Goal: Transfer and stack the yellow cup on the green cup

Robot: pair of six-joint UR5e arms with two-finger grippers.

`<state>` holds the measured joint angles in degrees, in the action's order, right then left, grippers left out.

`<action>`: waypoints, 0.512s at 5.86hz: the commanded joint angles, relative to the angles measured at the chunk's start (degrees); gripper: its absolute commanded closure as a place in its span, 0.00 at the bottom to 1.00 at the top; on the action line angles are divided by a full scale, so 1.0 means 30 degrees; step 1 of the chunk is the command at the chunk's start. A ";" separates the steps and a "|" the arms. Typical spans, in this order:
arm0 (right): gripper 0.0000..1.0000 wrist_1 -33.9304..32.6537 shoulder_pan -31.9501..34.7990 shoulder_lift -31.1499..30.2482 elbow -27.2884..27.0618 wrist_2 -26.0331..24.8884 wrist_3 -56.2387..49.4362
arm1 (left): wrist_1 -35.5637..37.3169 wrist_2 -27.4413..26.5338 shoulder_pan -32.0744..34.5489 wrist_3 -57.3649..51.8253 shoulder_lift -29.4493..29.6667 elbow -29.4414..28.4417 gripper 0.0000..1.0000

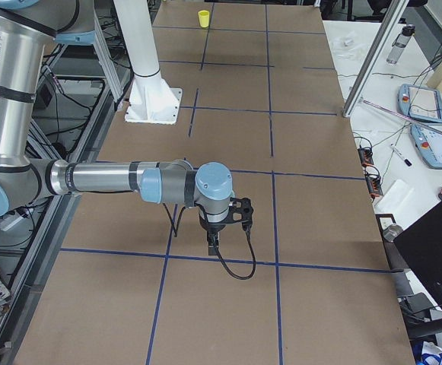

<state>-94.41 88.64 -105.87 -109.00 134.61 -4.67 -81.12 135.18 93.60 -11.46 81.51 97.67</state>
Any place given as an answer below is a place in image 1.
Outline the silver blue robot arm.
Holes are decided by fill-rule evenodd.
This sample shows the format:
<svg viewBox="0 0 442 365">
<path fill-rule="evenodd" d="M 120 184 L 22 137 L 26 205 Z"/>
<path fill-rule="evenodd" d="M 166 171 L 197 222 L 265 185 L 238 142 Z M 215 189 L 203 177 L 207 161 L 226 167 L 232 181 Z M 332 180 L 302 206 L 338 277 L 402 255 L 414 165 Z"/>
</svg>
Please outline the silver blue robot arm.
<svg viewBox="0 0 442 365">
<path fill-rule="evenodd" d="M 26 156 L 45 45 L 92 44 L 95 31 L 92 1 L 0 1 L 0 216 L 51 195 L 132 191 L 147 202 L 198 207 L 216 248 L 234 213 L 231 173 L 221 163 L 194 170 L 183 160 L 69 163 Z"/>
</svg>

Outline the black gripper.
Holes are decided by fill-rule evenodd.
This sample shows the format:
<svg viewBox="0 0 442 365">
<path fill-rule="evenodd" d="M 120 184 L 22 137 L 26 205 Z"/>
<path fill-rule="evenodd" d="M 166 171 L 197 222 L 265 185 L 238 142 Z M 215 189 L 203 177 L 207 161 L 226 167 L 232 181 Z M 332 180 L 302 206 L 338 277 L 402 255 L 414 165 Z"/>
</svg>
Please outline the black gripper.
<svg viewBox="0 0 442 365">
<path fill-rule="evenodd" d="M 199 222 L 201 227 L 207 232 L 208 254 L 213 256 L 215 254 L 215 248 L 219 248 L 219 232 L 224 229 L 224 225 L 220 222 L 209 222 L 203 217 L 199 218 Z"/>
</svg>

